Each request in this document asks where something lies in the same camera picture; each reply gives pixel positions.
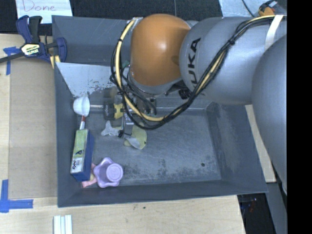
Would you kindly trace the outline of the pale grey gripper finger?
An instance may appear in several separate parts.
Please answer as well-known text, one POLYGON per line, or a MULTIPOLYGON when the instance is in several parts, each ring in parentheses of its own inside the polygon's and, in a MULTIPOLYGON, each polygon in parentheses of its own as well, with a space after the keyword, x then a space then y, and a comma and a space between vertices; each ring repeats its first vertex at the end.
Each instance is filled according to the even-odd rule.
POLYGON ((136 149, 144 148, 144 140, 136 137, 126 137, 125 138, 125 146, 132 146, 136 149))
POLYGON ((121 130, 121 127, 112 127, 111 122, 108 120, 105 123, 105 128, 100 133, 101 136, 118 136, 119 131, 121 130))

